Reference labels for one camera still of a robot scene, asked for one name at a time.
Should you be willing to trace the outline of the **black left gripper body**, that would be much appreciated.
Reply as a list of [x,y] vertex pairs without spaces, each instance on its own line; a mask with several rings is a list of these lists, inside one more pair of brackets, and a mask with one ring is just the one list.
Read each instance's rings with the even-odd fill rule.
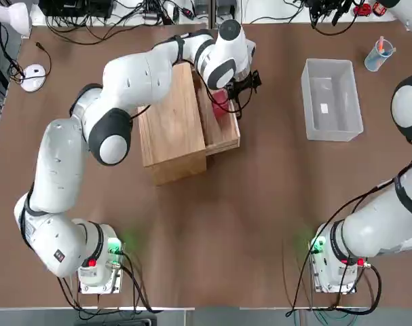
[[236,92],[241,92],[247,89],[257,91],[257,88],[262,85],[262,81],[257,70],[251,71],[242,81],[235,81],[233,88]]

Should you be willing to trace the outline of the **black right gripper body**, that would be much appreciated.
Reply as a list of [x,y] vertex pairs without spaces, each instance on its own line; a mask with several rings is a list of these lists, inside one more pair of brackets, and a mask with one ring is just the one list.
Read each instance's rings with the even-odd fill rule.
[[308,7],[345,7],[351,1],[346,0],[307,0]]

